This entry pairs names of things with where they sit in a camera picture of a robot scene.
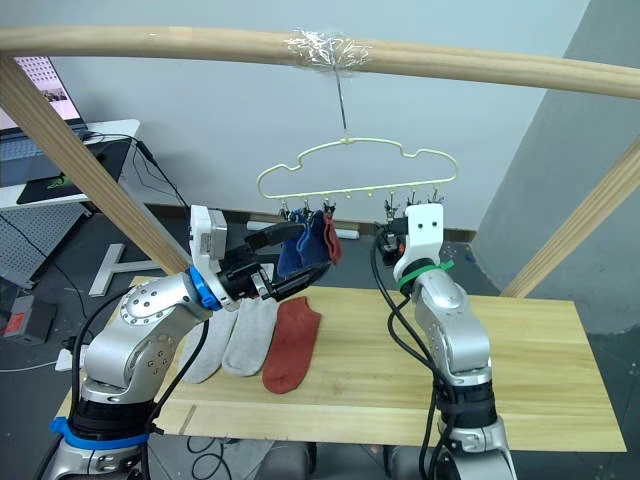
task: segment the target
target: red sock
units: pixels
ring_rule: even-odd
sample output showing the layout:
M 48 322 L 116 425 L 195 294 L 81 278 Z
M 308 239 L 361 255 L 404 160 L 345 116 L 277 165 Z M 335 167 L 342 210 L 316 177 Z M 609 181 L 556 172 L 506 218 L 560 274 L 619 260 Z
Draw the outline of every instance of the red sock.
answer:
M 278 320 L 262 370 L 262 383 L 273 393 L 287 393 L 300 385 L 311 363 L 321 315 L 309 309 L 307 297 L 280 304 Z
M 340 245 L 340 239 L 336 233 L 336 226 L 326 213 L 324 214 L 324 243 L 329 249 L 331 261 L 337 265 L 342 258 L 342 245 Z

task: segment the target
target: wooden frame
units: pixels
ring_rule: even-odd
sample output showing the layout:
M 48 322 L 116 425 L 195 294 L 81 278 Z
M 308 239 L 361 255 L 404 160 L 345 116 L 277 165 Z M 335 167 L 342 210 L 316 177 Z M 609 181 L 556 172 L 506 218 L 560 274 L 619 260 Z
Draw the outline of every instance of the wooden frame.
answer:
M 0 106 L 109 218 L 167 273 L 188 262 L 113 181 L 39 95 L 11 57 L 94 55 L 190 58 L 301 65 L 295 33 L 192 27 L 0 28 Z M 640 69 L 466 48 L 355 39 L 367 47 L 363 72 L 572 90 L 640 99 Z M 518 273 L 502 295 L 524 297 L 589 236 L 640 183 L 640 137 Z

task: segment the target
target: monitor screen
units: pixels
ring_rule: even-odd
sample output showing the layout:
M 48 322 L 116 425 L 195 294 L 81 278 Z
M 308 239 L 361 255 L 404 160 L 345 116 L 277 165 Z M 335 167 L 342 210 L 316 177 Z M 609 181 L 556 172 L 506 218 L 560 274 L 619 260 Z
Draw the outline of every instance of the monitor screen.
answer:
M 63 120 L 80 120 L 80 114 L 48 57 L 16 57 L 16 61 Z M 0 130 L 17 128 L 9 115 L 0 109 Z

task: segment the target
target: gray wall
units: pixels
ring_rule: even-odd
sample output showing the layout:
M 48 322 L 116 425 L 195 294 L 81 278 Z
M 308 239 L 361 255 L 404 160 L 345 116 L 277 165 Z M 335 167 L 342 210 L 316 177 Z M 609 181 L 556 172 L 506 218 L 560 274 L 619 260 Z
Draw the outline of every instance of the gray wall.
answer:
M 0 25 L 304 28 L 561 56 L 587 4 L 399 0 L 375 2 L 373 8 L 366 0 L 0 0 Z M 294 165 L 299 152 L 342 135 L 335 79 L 312 70 L 139 58 L 55 58 L 54 64 L 88 120 L 142 122 L 145 143 L 192 203 L 275 213 L 280 204 L 257 192 L 258 173 L 278 163 Z M 446 224 L 473 230 L 545 92 L 375 74 L 352 75 L 343 89 L 352 136 L 392 138 L 409 151 L 430 147 L 459 159 L 460 177 L 444 190 Z M 353 145 L 310 156 L 304 171 L 278 172 L 264 186 L 269 193 L 293 193 L 441 178 L 450 172 L 442 160 L 423 158 L 402 159 L 394 147 Z M 175 203 L 171 195 L 136 183 L 135 172 L 127 173 L 139 199 Z M 145 183 L 168 190 L 141 174 Z M 407 193 L 397 192 L 396 198 Z M 426 194 L 422 189 L 419 195 Z M 382 220 L 382 197 L 337 197 L 336 216 Z M 302 206 L 295 203 L 290 206 Z
M 637 0 L 592 0 L 565 56 L 640 67 L 639 18 Z M 473 242 L 480 265 L 499 288 L 638 134 L 638 101 L 546 94 Z M 639 239 L 636 191 L 530 296 L 576 300 L 585 328 L 592 332 L 640 323 Z

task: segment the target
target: blue sock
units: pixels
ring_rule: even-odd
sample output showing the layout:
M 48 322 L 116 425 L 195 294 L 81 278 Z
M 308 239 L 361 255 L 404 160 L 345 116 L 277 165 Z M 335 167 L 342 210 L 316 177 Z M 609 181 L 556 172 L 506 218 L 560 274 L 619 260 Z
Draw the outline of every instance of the blue sock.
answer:
M 324 214 L 322 210 L 314 212 L 311 224 L 298 240 L 297 248 L 302 258 L 303 267 L 329 261 L 329 250 L 327 244 L 324 243 Z
M 293 212 L 292 221 L 299 223 L 303 222 L 303 216 L 300 214 L 300 210 Z M 280 258 L 278 259 L 278 276 L 281 278 L 287 278 L 292 273 L 297 272 L 302 268 L 302 258 L 298 253 L 296 245 L 300 240 L 300 237 L 304 235 L 304 232 L 299 233 L 295 237 L 286 240 L 282 243 L 282 249 L 280 250 Z

